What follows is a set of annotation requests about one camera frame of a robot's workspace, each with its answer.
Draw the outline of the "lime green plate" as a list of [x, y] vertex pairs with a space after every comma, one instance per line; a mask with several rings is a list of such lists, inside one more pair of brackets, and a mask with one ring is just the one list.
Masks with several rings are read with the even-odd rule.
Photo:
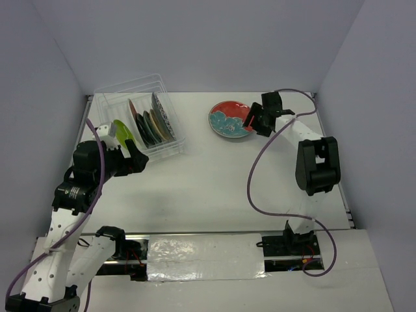
[[135, 143], [133, 134], [121, 120], [115, 119], [113, 120], [113, 124], [116, 126], [116, 138], [123, 148], [127, 149], [126, 140], [132, 140]]

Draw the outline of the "red floral plate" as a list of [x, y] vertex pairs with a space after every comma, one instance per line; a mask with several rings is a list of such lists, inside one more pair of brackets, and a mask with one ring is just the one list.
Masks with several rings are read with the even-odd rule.
[[249, 106], [238, 101], [223, 101], [209, 112], [209, 125], [218, 135], [225, 138], [243, 138], [252, 134], [251, 127], [243, 123], [250, 111]]

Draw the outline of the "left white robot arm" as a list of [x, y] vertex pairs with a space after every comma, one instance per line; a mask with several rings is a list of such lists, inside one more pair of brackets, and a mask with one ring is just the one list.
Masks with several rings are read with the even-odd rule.
[[124, 230], [102, 226], [80, 259], [73, 261], [77, 243], [105, 182], [112, 177], [142, 172], [148, 156], [131, 139], [125, 141], [128, 157], [121, 147], [103, 139], [77, 145], [73, 164], [55, 189], [51, 224], [44, 252], [25, 267], [32, 274], [18, 294], [6, 294], [6, 311], [78, 311], [81, 295], [90, 291], [90, 282], [108, 259], [127, 253]]

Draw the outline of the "blue blossom plate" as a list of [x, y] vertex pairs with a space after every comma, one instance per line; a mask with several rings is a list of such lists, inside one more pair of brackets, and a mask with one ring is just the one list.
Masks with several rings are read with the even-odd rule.
[[209, 125], [216, 134], [225, 138], [243, 138], [252, 133], [243, 127], [241, 118], [229, 117], [220, 110], [209, 113]]

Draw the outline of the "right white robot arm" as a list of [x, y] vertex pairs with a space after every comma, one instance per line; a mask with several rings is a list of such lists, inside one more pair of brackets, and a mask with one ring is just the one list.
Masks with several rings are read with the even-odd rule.
[[273, 91], [261, 95], [261, 102], [254, 102], [243, 123], [256, 134], [272, 140], [283, 135], [296, 150], [294, 178], [303, 192], [300, 207], [295, 213], [267, 213], [268, 216], [281, 216], [287, 219], [283, 230], [283, 247], [289, 254], [297, 254], [306, 244], [311, 243], [317, 212], [325, 195], [333, 190], [341, 180], [339, 148], [332, 136], [322, 136], [302, 123], [299, 118], [316, 113], [295, 114], [283, 108], [280, 92]]

